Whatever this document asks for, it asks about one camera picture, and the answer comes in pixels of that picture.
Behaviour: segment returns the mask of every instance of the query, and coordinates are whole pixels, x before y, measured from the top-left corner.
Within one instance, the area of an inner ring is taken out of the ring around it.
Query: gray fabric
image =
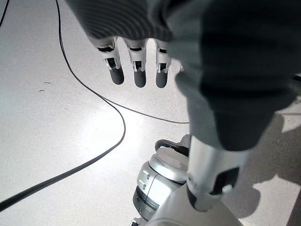
[[[289,80],[301,71],[300,0],[67,2],[94,38],[171,40],[167,51],[185,69],[176,81],[191,134],[208,145],[252,148],[274,112],[295,99]]]

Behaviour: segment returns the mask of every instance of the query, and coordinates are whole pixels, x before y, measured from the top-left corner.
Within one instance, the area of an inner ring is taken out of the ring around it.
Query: robotic finger
[[[93,39],[89,37],[89,39],[100,51],[103,60],[110,71],[112,81],[117,85],[122,84],[124,81],[124,75],[116,44],[117,37],[108,37],[104,39]]]
[[[145,64],[146,64],[146,42],[143,40],[125,39],[128,53],[134,70],[134,79],[137,87],[144,87],[146,84]]]
[[[167,42],[155,40],[156,43],[156,85],[159,88],[164,88],[167,83],[168,69],[171,64],[171,58],[167,54]]]

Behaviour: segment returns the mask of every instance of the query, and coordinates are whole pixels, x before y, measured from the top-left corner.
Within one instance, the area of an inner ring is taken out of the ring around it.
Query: speckled floor
[[[5,3],[0,0],[1,15]],[[178,62],[170,68],[167,87],[157,88],[155,45],[149,40],[147,84],[137,88],[120,40],[125,82],[116,86],[65,2],[59,3],[66,55],[84,83],[135,110],[188,120],[185,98],[173,80]],[[90,160],[119,141],[123,132],[119,115],[83,88],[63,60],[54,0],[10,1],[0,28],[0,72],[0,200]],[[119,109],[127,124],[119,147],[3,211],[0,225],[119,226],[137,217],[132,195],[141,165],[154,153],[158,139],[178,142],[189,126]],[[301,103],[296,102],[275,117],[236,192],[225,199],[245,226],[301,225],[300,126]]]

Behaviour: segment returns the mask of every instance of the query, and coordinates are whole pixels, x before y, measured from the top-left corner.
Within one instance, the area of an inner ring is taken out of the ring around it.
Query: gray fingertip
[[[134,72],[134,79],[135,79],[135,84],[137,87],[142,88],[146,84],[146,74],[145,71],[142,72],[138,70],[137,72]]]
[[[123,75],[122,68],[119,69],[113,68],[112,70],[110,70],[110,74],[111,74],[112,81],[116,85],[120,85],[124,82],[124,75]]]
[[[167,73],[162,70],[161,72],[157,72],[156,75],[156,85],[158,88],[164,88],[167,84]]]

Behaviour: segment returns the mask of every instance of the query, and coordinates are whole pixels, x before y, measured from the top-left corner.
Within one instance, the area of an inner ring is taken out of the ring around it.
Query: cable
[[[100,96],[99,94],[97,94],[96,92],[94,92],[93,90],[91,90],[89,87],[87,87],[85,84],[83,84],[79,79],[78,77],[74,74],[74,72],[72,71],[72,69],[70,68],[70,65],[69,65],[69,62],[67,60],[67,57],[66,57],[66,54],[65,54],[65,50],[64,50],[64,47],[63,47],[63,42],[62,42],[62,35],[61,35],[61,14],[60,14],[60,8],[59,8],[59,5],[58,5],[58,2],[57,0],[56,1],[56,6],[57,6],[57,13],[58,13],[58,29],[59,29],[59,41],[60,41],[60,46],[61,46],[61,50],[62,50],[62,53],[63,53],[63,57],[66,61],[66,64],[68,66],[68,68],[70,69],[70,72],[72,73],[72,75],[84,86],[86,87],[88,90],[90,90],[91,92],[93,92],[94,94],[96,94],[97,96],[99,96],[104,102],[106,102],[108,105],[110,105],[112,108],[114,108],[118,114],[121,116],[121,119],[122,119],[122,122],[123,122],[123,128],[124,128],[124,131],[123,131],[123,135],[120,139],[120,141],[118,143],[116,143],[113,147],[109,148],[108,150],[106,150],[104,153],[102,153],[101,155],[87,161],[86,163],[80,165],[80,166],[77,166],[65,173],[62,173],[56,177],[53,177],[51,179],[48,179],[42,183],[39,183],[35,186],[32,186],[4,201],[2,201],[0,203],[0,212],[5,210],[6,208],[14,205],[15,203],[21,201],[22,199],[40,191],[41,189],[45,188],[45,187],[48,187],[68,176],[71,176],[72,174],[74,173],[77,173],[79,172],[80,170],[90,166],[91,164],[95,163],[96,161],[100,160],[101,158],[103,158],[104,156],[106,156],[108,153],[110,153],[113,149],[115,149],[117,146],[119,146],[121,144],[121,142],[123,141],[124,137],[125,137],[125,134],[126,134],[126,122],[122,116],[122,114],[120,113],[120,111],[115,107],[113,106],[112,104],[110,104],[107,100],[105,100],[102,96]]]
[[[64,57],[64,60],[71,72],[71,74],[73,75],[73,77],[82,85],[84,86],[86,89],[88,89],[89,91],[91,91],[92,93],[94,93],[95,95],[97,95],[98,97],[100,97],[104,102],[106,102],[108,105],[110,105],[112,108],[114,108],[118,114],[121,116],[121,119],[122,119],[122,122],[123,122],[123,127],[124,127],[124,131],[123,131],[123,135],[121,137],[121,139],[119,140],[118,143],[116,143],[113,147],[109,148],[108,150],[106,150],[104,153],[100,154],[99,156],[65,172],[65,173],[62,173],[58,176],[55,176],[51,179],[48,179],[44,182],[41,182],[37,185],[34,185],[2,202],[0,202],[0,212],[2,212],[3,210],[7,209],[8,207],[16,204],[17,202],[21,201],[22,199],[64,179],[64,178],[67,178],[69,176],[71,176],[72,174],[74,173],[77,173],[81,170],[83,170],[84,168],[90,166],[91,164],[95,163],[96,161],[100,160],[101,158],[103,158],[104,156],[106,156],[108,153],[110,153],[113,149],[115,149],[117,146],[119,146],[121,144],[121,142],[124,140],[124,137],[125,137],[125,134],[126,134],[126,123],[125,123],[125,120],[123,118],[123,115],[121,114],[121,112],[115,107],[113,106],[112,104],[115,104],[117,106],[120,106],[122,108],[125,108],[127,110],[130,110],[132,112],[135,112],[135,113],[138,113],[138,114],[141,114],[141,115],[144,115],[144,116],[147,116],[147,117],[151,117],[151,118],[154,118],[154,119],[157,119],[157,120],[162,120],[162,121],[167,121],[167,122],[170,122],[170,123],[177,123],[177,124],[188,124],[189,122],[178,122],[178,121],[172,121],[172,120],[167,120],[167,119],[162,119],[162,118],[159,118],[159,117],[155,117],[155,116],[152,116],[152,115],[148,115],[148,114],[145,114],[145,113],[142,113],[142,112],[139,112],[139,111],[136,111],[136,110],[133,110],[133,109],[130,109],[128,107],[125,107],[125,106],[122,106],[118,103],[115,103],[105,97],[103,97],[102,95],[98,94],[97,92],[95,92],[94,90],[92,90],[90,87],[88,87],[87,85],[85,85],[76,75],[75,73],[73,72],[70,64],[69,64],[69,61],[67,59],[67,56],[66,56],[66,53],[65,53],[65,50],[64,50],[64,46],[63,46],[63,39],[62,39],[62,32],[61,32],[61,13],[60,13],[60,8],[59,8],[59,4],[58,4],[58,1],[55,0],[56,2],[56,7],[57,7],[57,14],[58,14],[58,33],[59,33],[59,42],[60,42],[60,47],[61,47],[61,51],[62,51],[62,54],[63,54],[63,57]],[[8,3],[9,3],[9,0],[7,1],[6,3],[6,6],[5,6],[5,9],[4,9],[4,13],[2,15],[2,19],[1,19],[1,23],[0,23],[0,26],[2,24],[2,21],[4,19],[4,16],[5,16],[5,13],[6,13],[6,10],[7,10],[7,7],[8,7]]]
[[[3,14],[2,14],[1,21],[0,21],[0,27],[1,27],[2,22],[4,20],[4,17],[5,17],[5,14],[6,14],[6,10],[8,8],[8,4],[9,4],[9,0],[7,0],[7,2],[6,2],[5,8],[4,8],[4,11],[3,11]]]

